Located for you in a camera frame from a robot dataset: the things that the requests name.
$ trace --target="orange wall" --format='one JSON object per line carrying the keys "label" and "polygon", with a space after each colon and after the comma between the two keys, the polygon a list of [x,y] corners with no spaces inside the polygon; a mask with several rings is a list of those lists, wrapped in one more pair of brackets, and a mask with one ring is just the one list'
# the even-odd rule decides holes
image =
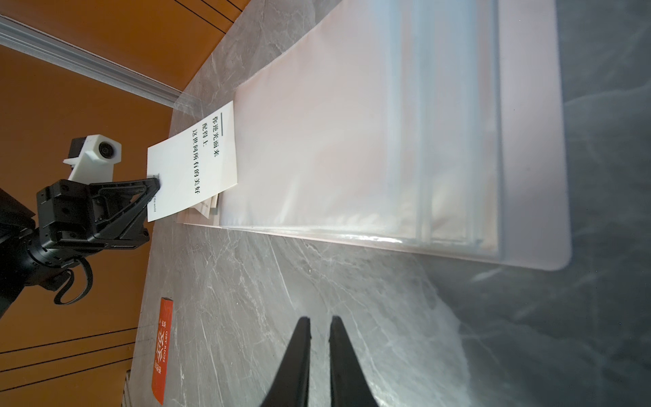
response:
{"label": "orange wall", "polygon": [[0,14],[183,90],[248,2],[0,0]]}
{"label": "orange wall", "polygon": [[[70,167],[62,163],[70,140],[92,134],[122,143],[122,162],[115,166],[114,180],[144,178],[146,149],[167,138],[171,113],[169,107],[0,46],[0,188],[36,212],[36,193],[70,174]],[[54,305],[54,293],[38,286],[25,288],[0,319],[0,352],[136,327],[148,252],[145,245],[90,257],[93,288],[73,305]],[[65,299],[75,296],[84,284],[79,276]],[[2,371],[127,344],[0,372],[0,406],[119,406],[130,361],[16,390],[2,389],[129,358],[133,345],[128,343],[134,340],[135,330],[131,330],[0,354]]]}

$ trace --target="marble table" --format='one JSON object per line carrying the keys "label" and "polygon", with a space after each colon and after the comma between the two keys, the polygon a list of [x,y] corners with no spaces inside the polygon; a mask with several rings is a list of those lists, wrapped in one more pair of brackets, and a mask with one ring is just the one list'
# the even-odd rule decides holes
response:
{"label": "marble table", "polygon": [[[252,0],[186,89],[194,115],[175,111],[171,134],[228,102],[337,3]],[[569,267],[539,272],[166,218],[154,227],[134,405],[157,405],[150,383],[166,296],[166,406],[258,406],[301,315],[312,321],[311,406],[329,405],[332,315],[343,318],[381,406],[648,406],[651,5],[557,8]]]}

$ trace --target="plastic packaging bag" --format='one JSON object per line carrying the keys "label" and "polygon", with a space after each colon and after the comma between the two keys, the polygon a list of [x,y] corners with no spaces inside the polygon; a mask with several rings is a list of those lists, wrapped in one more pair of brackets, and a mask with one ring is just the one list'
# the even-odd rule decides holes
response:
{"label": "plastic packaging bag", "polygon": [[499,256],[495,5],[344,0],[235,95],[221,227]]}

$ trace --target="orange card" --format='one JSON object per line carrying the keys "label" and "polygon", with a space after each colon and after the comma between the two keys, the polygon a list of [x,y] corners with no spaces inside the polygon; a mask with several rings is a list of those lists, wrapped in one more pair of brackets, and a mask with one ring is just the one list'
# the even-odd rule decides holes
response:
{"label": "orange card", "polygon": [[156,352],[154,353],[154,375],[152,391],[162,405],[165,400],[165,378],[167,377],[167,360],[169,358],[169,337],[172,328],[172,306],[169,298],[161,298],[161,311],[158,315],[158,333],[156,334]]}

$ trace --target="black stripe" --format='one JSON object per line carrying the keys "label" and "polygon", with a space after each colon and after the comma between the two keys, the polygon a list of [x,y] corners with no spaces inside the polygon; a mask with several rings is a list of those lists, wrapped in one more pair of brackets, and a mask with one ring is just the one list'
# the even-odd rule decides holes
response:
{"label": "black stripe", "polygon": [[243,12],[243,11],[244,11],[244,10],[242,10],[240,7],[237,7],[236,5],[234,5],[233,2],[232,2],[231,0],[226,0],[226,1],[228,1],[230,4],[232,4],[233,7],[237,8],[240,12]]}
{"label": "black stripe", "polygon": [[211,6],[211,5],[209,5],[208,3],[206,3],[206,0],[201,0],[201,3],[204,3],[206,6],[212,8],[212,9],[215,10],[216,12],[220,13],[220,14],[221,14],[221,15],[222,15],[226,20],[230,21],[231,23],[234,23],[234,22],[235,22],[235,21],[231,20],[230,18],[226,17],[226,16],[225,16],[221,11],[219,11],[218,9],[216,9],[216,8],[214,8],[213,6]]}
{"label": "black stripe", "polygon": [[64,356],[64,357],[62,357],[62,358],[50,359],[50,360],[46,360],[46,361],[43,361],[43,362],[32,363],[31,365],[25,365],[25,366],[19,366],[19,367],[12,367],[11,369],[5,369],[5,370],[3,370],[3,371],[0,371],[0,373],[8,372],[8,371],[15,371],[15,370],[18,370],[18,369],[24,369],[24,368],[26,368],[26,367],[30,367],[30,366],[42,365],[43,363],[54,362],[54,361],[57,361],[57,360],[68,359],[68,358],[74,358],[75,356],[87,355],[87,354],[91,354],[91,353],[99,352],[99,351],[101,351],[101,350],[107,350],[107,349],[119,348],[120,346],[131,345],[131,344],[134,344],[134,343],[135,343],[135,342],[123,343],[123,344],[121,344],[121,345],[109,346],[108,348],[102,348],[102,349],[96,349],[96,350],[89,350],[88,352],[83,352],[83,353],[76,354],[76,355]]}
{"label": "black stripe", "polygon": [[13,389],[19,389],[19,388],[21,388],[21,387],[31,386],[31,385],[33,385],[33,384],[37,384],[37,383],[47,382],[48,380],[54,380],[54,379],[58,379],[58,378],[61,378],[61,377],[70,376],[71,374],[75,374],[75,373],[81,373],[81,372],[91,371],[91,370],[93,370],[93,369],[97,369],[98,367],[104,367],[104,366],[108,366],[108,365],[114,365],[114,364],[116,364],[116,363],[124,362],[124,361],[131,360],[131,359],[133,359],[133,358],[126,358],[126,359],[122,359],[122,360],[116,360],[115,362],[104,363],[103,365],[99,365],[99,366],[95,366],[95,367],[89,367],[88,369],[83,369],[83,370],[76,371],[76,372],[71,372],[71,373],[62,374],[62,375],[60,375],[60,376],[51,377],[51,378],[49,378],[49,379],[43,379],[43,380],[39,380],[39,381],[37,381],[37,382],[31,382],[31,383],[28,383],[28,384],[21,384],[20,386],[14,386],[14,387],[10,387],[10,388],[8,388],[8,389],[2,389],[2,390],[0,390],[0,393],[2,393],[3,391],[9,391],[9,390],[13,390]]}
{"label": "black stripe", "polygon": [[79,337],[79,338],[75,338],[75,339],[66,339],[65,341],[46,343],[46,344],[42,344],[42,345],[28,346],[27,348],[20,348],[20,349],[13,349],[13,350],[5,350],[4,352],[0,352],[0,355],[2,355],[2,354],[8,354],[8,353],[11,353],[11,352],[18,352],[19,350],[27,350],[27,349],[34,349],[34,348],[42,348],[43,346],[56,345],[56,344],[58,344],[58,343],[65,343],[65,342],[78,341],[78,340],[80,340],[80,339],[94,338],[94,337],[98,337],[98,336],[102,336],[102,335],[109,335],[110,333],[118,333],[118,332],[125,332],[125,331],[133,331],[133,330],[136,330],[136,329],[138,329],[138,327],[135,327],[135,328],[127,328],[127,329],[125,329],[125,330],[119,330],[119,331],[113,331],[113,332],[98,333],[98,334],[96,334],[96,335],[88,335],[88,336]]}
{"label": "black stripe", "polygon": [[200,16],[200,15],[198,15],[197,13],[195,13],[194,11],[190,10],[190,9],[188,8],[188,6],[186,6],[185,4],[181,3],[179,0],[174,0],[174,1],[176,1],[178,4],[182,5],[183,8],[186,9],[187,11],[191,12],[191,13],[194,14],[195,16],[197,16],[197,17],[199,17],[200,19],[204,20],[206,23],[212,25],[212,26],[215,27],[216,29],[220,30],[222,33],[226,34],[226,31],[222,30],[222,29],[219,28],[218,26],[214,25],[213,23],[211,23],[210,21],[206,20],[206,19],[203,18],[202,16]]}

